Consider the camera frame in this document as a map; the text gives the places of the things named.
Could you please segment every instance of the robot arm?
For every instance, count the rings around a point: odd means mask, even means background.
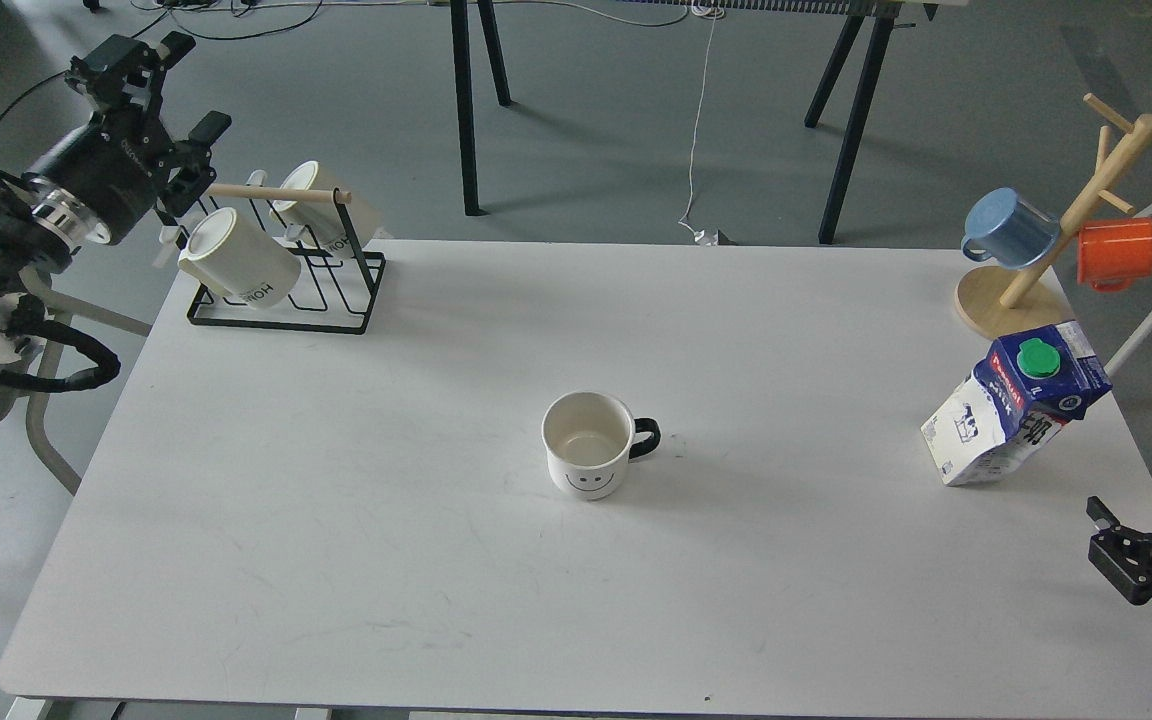
[[[35,161],[24,182],[0,170],[0,386],[66,392],[118,374],[108,348],[46,319],[18,273],[63,272],[82,243],[115,245],[150,210],[164,220],[183,215],[214,181],[211,145],[229,127],[228,115],[211,111],[183,141],[159,118],[166,73],[194,46],[180,32],[152,47],[112,36],[75,58],[65,82],[91,101],[91,119]],[[76,347],[94,367],[59,380],[5,367],[31,357],[40,339]]]

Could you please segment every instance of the mug rack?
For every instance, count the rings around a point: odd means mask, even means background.
[[[301,273],[300,282],[291,288],[287,300],[270,309],[256,309],[243,302],[228,300],[200,283],[185,311],[185,318],[191,324],[342,334],[367,332],[372,311],[376,310],[376,295],[380,291],[380,281],[385,274],[385,255],[362,250],[347,209],[353,200],[351,194],[340,188],[333,191],[285,190],[285,188],[256,184],[214,183],[207,188],[211,209],[207,209],[204,200],[198,200],[198,206],[207,213],[211,210],[219,210],[217,197],[247,199],[256,222],[260,225],[263,232],[268,232],[256,205],[258,200],[264,202],[270,213],[283,226],[283,245],[301,258],[305,264],[305,272]],[[349,247],[353,248],[353,258],[339,259],[321,250],[314,236],[314,228],[305,227],[296,238],[288,238],[288,223],[274,209],[273,200],[329,202],[335,205]],[[303,241],[305,236],[312,245],[306,245]],[[187,238],[188,233],[184,233],[184,240]],[[288,247],[289,242],[294,243],[294,247]]]

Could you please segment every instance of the green cap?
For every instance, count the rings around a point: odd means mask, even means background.
[[[1030,378],[1051,378],[1060,370],[1060,351],[1038,338],[1030,338],[1020,343],[1016,365]]]

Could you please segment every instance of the orange mug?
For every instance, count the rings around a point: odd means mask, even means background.
[[[1152,218],[1092,220],[1078,230],[1078,282],[1126,290],[1152,274]]]

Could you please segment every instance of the table leg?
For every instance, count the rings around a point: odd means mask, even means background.
[[[847,129],[842,132],[842,150],[838,151],[838,165],[833,169],[829,196],[824,204],[824,218],[820,218],[820,232],[817,234],[820,245],[833,243],[838,214],[842,213],[847,183],[851,182],[851,167],[856,164],[856,152],[861,150],[861,136],[865,132],[865,120],[869,119],[869,105],[874,99],[878,73],[882,69],[882,56],[887,54],[887,40],[895,24],[895,18],[874,18],[874,31],[869,37],[869,51],[865,53],[865,63],[861,67],[861,82],[856,85],[856,99],[851,104]]]
[[[452,0],[452,60],[456,66],[456,115],[461,129],[461,184],[465,188],[465,214],[484,215],[479,209],[479,170],[473,151],[473,88],[470,85],[470,20],[467,0]]]
[[[492,63],[492,81],[497,86],[497,101],[508,108],[509,83],[505,77],[505,60],[500,56],[500,33],[495,26],[495,6],[492,0],[479,0],[479,17],[483,20],[483,38],[488,43],[488,61]]]
[[[824,67],[824,74],[820,76],[820,85],[817,86],[817,94],[812,96],[812,106],[808,108],[808,118],[803,119],[805,127],[814,128],[814,124],[820,119],[820,113],[824,112],[824,104],[829,100],[829,94],[833,92],[833,83],[838,82],[838,74],[842,71],[842,65],[846,63],[847,55],[851,54],[851,44],[856,41],[856,33],[861,31],[861,22],[864,22],[864,17],[861,15],[847,15],[847,22],[842,26],[842,32],[838,33],[838,41],[833,45],[833,54],[829,55],[829,62]]]

